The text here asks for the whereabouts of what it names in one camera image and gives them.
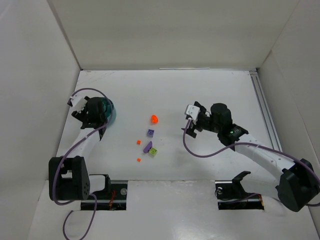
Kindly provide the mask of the orange dome lego piece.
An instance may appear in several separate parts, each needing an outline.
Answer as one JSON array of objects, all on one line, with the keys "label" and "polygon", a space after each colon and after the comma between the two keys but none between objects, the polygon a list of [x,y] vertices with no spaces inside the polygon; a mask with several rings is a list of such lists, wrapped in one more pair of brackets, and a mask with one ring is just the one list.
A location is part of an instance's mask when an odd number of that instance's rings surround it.
[{"label": "orange dome lego piece", "polygon": [[156,115],[152,115],[150,120],[153,125],[155,125],[159,122],[159,119]]}]

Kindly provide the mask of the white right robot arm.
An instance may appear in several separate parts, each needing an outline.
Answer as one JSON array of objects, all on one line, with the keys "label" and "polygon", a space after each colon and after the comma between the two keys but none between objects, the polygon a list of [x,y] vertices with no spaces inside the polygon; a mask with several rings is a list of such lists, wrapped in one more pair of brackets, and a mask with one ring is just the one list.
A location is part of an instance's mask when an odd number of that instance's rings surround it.
[{"label": "white right robot arm", "polygon": [[217,180],[215,195],[219,205],[236,205],[262,195],[279,201],[293,212],[312,206],[311,200],[320,193],[320,179],[308,160],[298,160],[263,145],[246,129],[233,123],[231,111],[224,103],[215,103],[207,110],[196,101],[187,105],[185,116],[184,137],[196,138],[196,132],[208,131],[215,133],[223,144],[222,149],[208,157],[230,149],[273,176],[273,180],[265,181],[251,177],[250,171],[242,171],[231,180]]}]

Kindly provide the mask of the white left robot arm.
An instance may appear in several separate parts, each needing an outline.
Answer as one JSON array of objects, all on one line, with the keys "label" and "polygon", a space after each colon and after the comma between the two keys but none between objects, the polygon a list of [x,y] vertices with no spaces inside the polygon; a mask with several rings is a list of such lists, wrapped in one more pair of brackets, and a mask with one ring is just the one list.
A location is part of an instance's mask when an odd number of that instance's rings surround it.
[{"label": "white left robot arm", "polygon": [[82,123],[78,137],[63,156],[52,157],[48,163],[49,197],[58,204],[87,200],[90,194],[110,193],[108,174],[89,174],[86,160],[116,118],[111,100],[104,97],[72,96],[67,104],[72,117]]}]

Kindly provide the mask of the teal round divided container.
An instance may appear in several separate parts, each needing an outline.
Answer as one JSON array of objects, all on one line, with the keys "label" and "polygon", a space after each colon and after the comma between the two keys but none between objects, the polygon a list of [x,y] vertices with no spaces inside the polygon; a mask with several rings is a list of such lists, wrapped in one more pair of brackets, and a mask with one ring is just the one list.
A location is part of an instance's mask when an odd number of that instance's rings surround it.
[{"label": "teal round divided container", "polygon": [[117,117],[115,105],[111,100],[107,100],[107,99],[103,99],[102,104],[103,104],[105,118],[108,122],[108,125],[110,126],[114,123]]}]

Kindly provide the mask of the purple curved lego piece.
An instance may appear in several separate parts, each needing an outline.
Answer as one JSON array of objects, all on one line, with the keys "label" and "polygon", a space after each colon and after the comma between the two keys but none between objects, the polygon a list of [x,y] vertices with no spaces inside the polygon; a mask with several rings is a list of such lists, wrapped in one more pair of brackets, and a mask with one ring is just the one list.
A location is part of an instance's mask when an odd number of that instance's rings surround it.
[{"label": "purple curved lego piece", "polygon": [[143,153],[144,153],[144,154],[147,154],[147,153],[151,150],[152,147],[153,147],[153,142],[150,141],[150,142],[145,146],[145,148],[143,149]]}]

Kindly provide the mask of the aluminium rail right side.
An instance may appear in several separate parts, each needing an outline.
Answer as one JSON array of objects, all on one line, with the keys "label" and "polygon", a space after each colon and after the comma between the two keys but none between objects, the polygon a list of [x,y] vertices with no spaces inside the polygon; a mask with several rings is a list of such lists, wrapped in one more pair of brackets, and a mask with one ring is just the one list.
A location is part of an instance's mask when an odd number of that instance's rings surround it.
[{"label": "aluminium rail right side", "polygon": [[249,71],[251,82],[249,100],[245,107],[250,112],[249,135],[245,139],[254,146],[247,146],[249,158],[276,178],[294,165],[292,160],[282,155],[280,144],[268,105],[260,84],[258,73]]}]

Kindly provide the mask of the purple square lego brick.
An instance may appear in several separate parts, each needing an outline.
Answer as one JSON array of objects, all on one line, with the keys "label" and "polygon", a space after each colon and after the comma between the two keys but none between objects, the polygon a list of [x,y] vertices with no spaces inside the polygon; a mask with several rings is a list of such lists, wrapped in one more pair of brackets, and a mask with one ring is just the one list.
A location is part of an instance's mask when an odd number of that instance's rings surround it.
[{"label": "purple square lego brick", "polygon": [[151,137],[151,138],[152,138],[152,137],[154,136],[154,133],[155,133],[155,130],[154,130],[154,129],[148,129],[148,130],[147,130],[147,136],[148,136],[148,137]]}]

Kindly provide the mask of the lime green square lego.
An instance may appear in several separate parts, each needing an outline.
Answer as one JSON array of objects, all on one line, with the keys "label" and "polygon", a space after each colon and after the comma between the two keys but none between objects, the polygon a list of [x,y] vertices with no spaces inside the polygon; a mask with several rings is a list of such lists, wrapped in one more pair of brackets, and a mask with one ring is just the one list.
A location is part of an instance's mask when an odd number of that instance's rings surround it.
[{"label": "lime green square lego", "polygon": [[149,151],[148,151],[148,154],[152,157],[155,157],[156,154],[157,154],[158,150],[154,147],[152,147]]}]

